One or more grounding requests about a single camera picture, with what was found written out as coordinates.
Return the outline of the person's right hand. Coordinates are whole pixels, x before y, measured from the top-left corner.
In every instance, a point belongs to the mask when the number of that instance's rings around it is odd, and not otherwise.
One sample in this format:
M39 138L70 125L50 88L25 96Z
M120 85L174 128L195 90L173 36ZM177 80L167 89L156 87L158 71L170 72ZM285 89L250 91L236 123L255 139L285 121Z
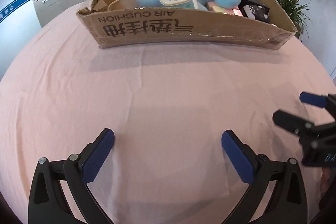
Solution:
M321 199L319 207L326 207L335 203L335 168L322 168L321 177Z

